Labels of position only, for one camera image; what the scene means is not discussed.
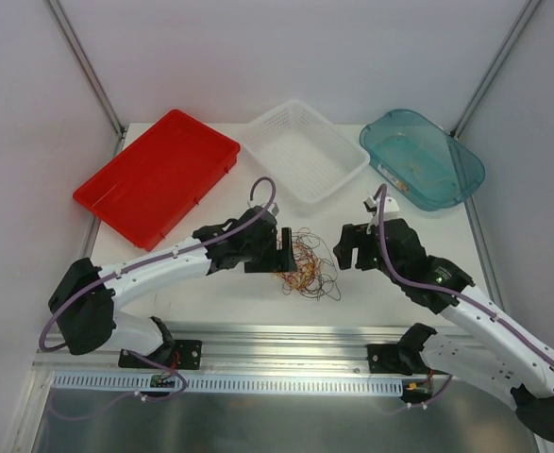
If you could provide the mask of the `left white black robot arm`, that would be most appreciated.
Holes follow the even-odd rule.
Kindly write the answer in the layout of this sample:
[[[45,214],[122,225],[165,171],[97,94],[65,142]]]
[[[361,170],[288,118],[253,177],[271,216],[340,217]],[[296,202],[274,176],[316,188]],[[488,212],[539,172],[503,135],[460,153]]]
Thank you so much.
[[[292,272],[297,268],[292,239],[290,228],[278,227],[274,214],[256,206],[134,260],[107,266],[76,260],[49,299],[49,324],[62,335],[59,347],[74,356],[111,344],[162,367],[173,356],[171,334],[156,316],[126,313],[127,305],[178,282],[238,265],[247,274]]]

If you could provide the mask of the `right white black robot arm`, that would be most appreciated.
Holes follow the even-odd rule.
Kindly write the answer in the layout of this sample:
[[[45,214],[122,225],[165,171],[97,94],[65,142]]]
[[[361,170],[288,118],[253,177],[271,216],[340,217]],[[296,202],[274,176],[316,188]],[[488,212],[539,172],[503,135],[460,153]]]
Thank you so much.
[[[383,227],[346,224],[334,255],[342,270],[378,270],[411,302],[463,329],[480,350],[412,325],[396,344],[367,348],[371,371],[443,372],[509,406],[535,435],[554,443],[554,349],[500,310],[454,262],[428,254],[402,219]]]

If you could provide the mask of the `teal translucent plastic bin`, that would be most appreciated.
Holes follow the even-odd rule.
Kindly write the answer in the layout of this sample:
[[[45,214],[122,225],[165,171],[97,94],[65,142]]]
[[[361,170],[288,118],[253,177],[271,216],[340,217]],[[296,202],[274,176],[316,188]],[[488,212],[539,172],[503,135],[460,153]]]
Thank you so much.
[[[485,178],[481,160],[420,113],[393,109],[365,126],[370,166],[424,211],[465,202]]]

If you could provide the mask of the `white perforated plastic basket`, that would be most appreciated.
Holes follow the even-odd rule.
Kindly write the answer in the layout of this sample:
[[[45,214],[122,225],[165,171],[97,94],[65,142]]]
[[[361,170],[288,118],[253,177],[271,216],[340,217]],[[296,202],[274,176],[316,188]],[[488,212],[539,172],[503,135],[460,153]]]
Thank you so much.
[[[277,184],[278,198],[309,217],[369,164],[369,155],[300,100],[282,103],[243,126],[236,141]]]

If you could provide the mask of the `red plastic tray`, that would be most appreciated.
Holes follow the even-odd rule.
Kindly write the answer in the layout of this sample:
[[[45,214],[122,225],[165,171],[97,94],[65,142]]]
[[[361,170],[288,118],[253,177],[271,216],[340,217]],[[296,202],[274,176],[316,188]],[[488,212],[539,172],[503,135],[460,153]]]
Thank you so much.
[[[73,193],[134,246],[152,251],[237,163],[241,146],[172,109]]]

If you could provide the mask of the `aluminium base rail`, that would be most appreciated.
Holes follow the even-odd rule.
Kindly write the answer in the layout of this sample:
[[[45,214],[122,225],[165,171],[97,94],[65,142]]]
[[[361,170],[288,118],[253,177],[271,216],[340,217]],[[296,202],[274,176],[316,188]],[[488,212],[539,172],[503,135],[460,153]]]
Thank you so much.
[[[394,344],[407,331],[182,322],[167,327],[177,339],[202,342],[199,373],[336,378],[368,376],[366,346]]]

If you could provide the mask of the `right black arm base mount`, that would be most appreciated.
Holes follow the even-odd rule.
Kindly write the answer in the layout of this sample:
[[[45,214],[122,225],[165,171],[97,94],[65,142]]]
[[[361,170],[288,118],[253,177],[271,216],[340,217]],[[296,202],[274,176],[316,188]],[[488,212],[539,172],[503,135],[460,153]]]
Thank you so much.
[[[399,344],[368,344],[367,361],[371,374],[425,374],[428,368],[419,354]]]

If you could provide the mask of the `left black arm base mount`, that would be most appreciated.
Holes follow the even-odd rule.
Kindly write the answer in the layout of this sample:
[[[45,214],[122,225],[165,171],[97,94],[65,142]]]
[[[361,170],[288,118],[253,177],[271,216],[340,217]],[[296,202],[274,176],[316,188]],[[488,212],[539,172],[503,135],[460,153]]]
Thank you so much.
[[[202,345],[199,340],[172,340],[157,351],[144,356],[148,363],[131,351],[120,351],[118,367],[125,369],[156,368],[156,363],[176,370],[198,370],[202,358]]]

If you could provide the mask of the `right aluminium frame post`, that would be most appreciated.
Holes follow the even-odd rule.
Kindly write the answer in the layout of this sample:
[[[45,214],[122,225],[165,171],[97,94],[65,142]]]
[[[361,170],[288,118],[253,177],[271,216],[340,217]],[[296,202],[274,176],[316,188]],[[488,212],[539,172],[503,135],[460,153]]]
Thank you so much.
[[[501,71],[512,55],[514,48],[522,39],[543,3],[543,0],[528,0],[524,2],[502,43],[497,48],[495,55],[482,75],[477,87],[470,96],[461,116],[448,132],[450,137],[458,139],[469,126],[478,112],[478,108],[495,85]]]

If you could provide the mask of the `aluminium frame post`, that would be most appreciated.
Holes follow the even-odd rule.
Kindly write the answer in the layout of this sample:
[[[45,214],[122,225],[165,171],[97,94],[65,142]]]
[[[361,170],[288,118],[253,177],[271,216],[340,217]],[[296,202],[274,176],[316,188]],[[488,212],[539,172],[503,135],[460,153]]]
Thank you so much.
[[[522,39],[543,3],[543,0],[528,0],[524,2],[502,43],[497,48],[495,55],[482,75],[477,87],[470,96],[461,116],[448,132],[450,137],[458,139],[469,126],[478,112],[478,108],[495,85],[501,71],[512,55],[514,48]]]
[[[91,89],[100,109],[108,120],[111,129],[118,138],[123,138],[126,133],[126,127],[110,101],[107,91],[95,71],[92,61],[90,60],[81,39],[78,37],[76,29],[69,18],[65,7],[59,0],[43,0],[42,2],[54,20],[61,37],[65,40],[71,55],[76,61],[76,64]]]

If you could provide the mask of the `left aluminium frame post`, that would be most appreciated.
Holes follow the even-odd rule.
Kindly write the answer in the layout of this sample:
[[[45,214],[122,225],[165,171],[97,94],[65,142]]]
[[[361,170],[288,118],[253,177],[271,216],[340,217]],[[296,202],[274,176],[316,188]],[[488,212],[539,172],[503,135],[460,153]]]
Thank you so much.
[[[108,120],[111,129],[118,138],[123,138],[126,133],[126,127],[110,101],[107,91],[95,71],[92,61],[90,60],[81,39],[78,37],[76,29],[69,18],[65,7],[59,0],[43,0],[42,2],[54,20],[61,37],[65,40],[71,55],[76,61],[76,64],[91,89],[100,109]]]

